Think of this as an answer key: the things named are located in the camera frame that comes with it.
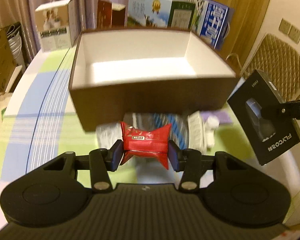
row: wall socket panel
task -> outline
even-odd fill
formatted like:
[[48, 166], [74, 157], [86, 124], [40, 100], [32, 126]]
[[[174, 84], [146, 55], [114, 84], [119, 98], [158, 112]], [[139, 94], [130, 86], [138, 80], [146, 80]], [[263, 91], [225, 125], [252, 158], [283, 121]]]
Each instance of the wall socket panel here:
[[291, 28], [291, 23], [282, 18], [279, 26], [279, 31], [281, 31], [283, 34], [288, 35], [290, 28]]
[[289, 38], [292, 39], [296, 44], [300, 41], [300, 30], [296, 28], [295, 26], [291, 26], [291, 29], [289, 31]]

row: gift box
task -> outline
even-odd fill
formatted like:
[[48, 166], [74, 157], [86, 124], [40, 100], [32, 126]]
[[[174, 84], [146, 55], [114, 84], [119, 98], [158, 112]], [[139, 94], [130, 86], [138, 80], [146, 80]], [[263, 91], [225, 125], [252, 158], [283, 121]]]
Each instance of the gift box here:
[[95, 131], [125, 113], [219, 109], [238, 80], [195, 33], [111, 28], [80, 35], [69, 92], [83, 129]]
[[188, 0], [195, 3], [191, 29], [215, 49], [221, 49], [230, 31], [234, 9], [213, 0]]
[[185, 0], [129, 0], [127, 26], [190, 29], [194, 7]]
[[78, 36], [74, 0], [40, 5], [34, 13], [42, 51], [70, 48]]

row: metal screw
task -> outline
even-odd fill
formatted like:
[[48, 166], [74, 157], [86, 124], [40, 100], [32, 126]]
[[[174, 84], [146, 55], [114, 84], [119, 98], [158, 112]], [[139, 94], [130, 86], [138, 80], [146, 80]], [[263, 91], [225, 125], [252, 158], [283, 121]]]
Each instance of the metal screw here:
[[105, 181], [99, 181], [99, 182], [96, 182], [93, 186], [95, 189], [105, 190], [110, 187], [110, 184]]
[[185, 190], [193, 190], [197, 187], [197, 184], [193, 181], [186, 181], [181, 184], [181, 187]]
[[142, 187], [141, 188], [143, 191], [148, 191], [149, 189], [150, 189], [150, 187], [149, 186], [144, 186], [144, 187]]

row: purple package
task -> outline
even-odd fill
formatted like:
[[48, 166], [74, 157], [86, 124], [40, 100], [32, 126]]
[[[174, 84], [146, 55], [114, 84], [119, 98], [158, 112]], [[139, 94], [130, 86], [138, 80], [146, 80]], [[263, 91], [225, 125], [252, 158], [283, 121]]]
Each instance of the purple package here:
[[220, 124], [231, 124], [233, 123], [228, 112], [226, 110], [216, 111], [202, 111], [200, 112], [202, 120], [206, 121], [209, 116], [214, 115], [218, 117]]

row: woven chair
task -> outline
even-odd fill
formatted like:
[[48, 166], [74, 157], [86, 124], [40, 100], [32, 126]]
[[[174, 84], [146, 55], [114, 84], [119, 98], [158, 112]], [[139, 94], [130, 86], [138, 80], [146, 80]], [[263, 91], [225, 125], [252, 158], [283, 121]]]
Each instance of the woven chair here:
[[300, 98], [300, 55], [289, 44], [266, 34], [241, 74], [247, 79], [255, 69], [267, 73], [286, 102]]

